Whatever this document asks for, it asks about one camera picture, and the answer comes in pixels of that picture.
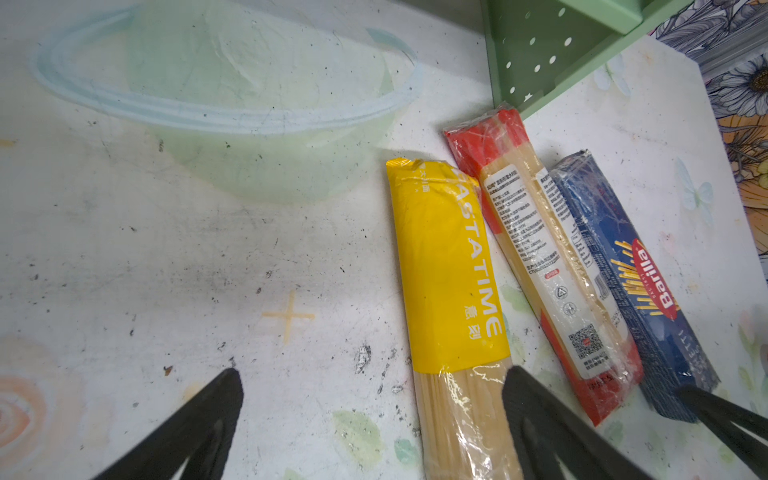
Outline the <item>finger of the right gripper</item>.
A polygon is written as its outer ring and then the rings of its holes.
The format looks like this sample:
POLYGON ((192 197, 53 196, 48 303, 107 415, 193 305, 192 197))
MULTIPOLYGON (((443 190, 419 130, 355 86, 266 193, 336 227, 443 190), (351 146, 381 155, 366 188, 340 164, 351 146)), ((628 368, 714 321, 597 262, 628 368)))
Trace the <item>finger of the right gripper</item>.
POLYGON ((693 385, 677 389, 681 402, 759 479, 767 478, 767 419, 693 385))

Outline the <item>red spaghetti bag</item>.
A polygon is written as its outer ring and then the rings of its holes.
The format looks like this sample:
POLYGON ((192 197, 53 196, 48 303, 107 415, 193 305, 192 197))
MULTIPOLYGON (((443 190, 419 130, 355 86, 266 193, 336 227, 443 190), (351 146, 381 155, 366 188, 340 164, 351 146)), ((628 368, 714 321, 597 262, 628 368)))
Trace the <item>red spaghetti bag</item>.
POLYGON ((517 110, 444 132, 481 188, 484 217, 587 417, 599 425, 643 378, 638 349, 517 110))

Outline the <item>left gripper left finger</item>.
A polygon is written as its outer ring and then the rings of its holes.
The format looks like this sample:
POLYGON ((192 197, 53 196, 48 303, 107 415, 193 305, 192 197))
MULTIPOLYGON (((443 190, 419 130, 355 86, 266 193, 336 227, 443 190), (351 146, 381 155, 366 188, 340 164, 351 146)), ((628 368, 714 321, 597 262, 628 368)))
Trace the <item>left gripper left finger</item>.
POLYGON ((243 404, 239 372, 227 368, 98 479, 220 479, 243 404))

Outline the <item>yellow spaghetti bag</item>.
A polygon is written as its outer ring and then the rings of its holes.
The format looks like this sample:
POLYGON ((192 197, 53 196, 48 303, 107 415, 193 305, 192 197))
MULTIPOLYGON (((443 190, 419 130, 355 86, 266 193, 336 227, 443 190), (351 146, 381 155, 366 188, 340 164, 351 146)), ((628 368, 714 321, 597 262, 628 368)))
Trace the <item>yellow spaghetti bag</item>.
POLYGON ((502 388, 512 366, 473 178, 387 162, 425 474, 520 479, 502 388))

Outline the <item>blue spaghetti bag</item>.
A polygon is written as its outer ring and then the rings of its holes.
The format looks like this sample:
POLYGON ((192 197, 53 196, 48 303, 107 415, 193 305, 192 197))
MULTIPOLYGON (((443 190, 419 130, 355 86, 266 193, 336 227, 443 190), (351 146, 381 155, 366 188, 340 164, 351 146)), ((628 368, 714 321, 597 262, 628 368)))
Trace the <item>blue spaghetti bag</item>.
POLYGON ((635 341, 645 399, 663 417, 696 423, 677 390, 712 392, 719 377, 609 181, 586 150, 560 160, 550 176, 635 341))

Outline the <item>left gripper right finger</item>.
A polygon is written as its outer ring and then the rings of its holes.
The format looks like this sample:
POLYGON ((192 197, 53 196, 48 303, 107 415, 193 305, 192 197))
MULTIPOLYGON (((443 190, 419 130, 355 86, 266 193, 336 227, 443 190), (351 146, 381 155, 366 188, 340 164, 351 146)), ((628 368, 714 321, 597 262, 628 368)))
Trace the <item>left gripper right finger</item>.
POLYGON ((520 366, 507 372, 502 402, 525 479, 647 479, 520 366))

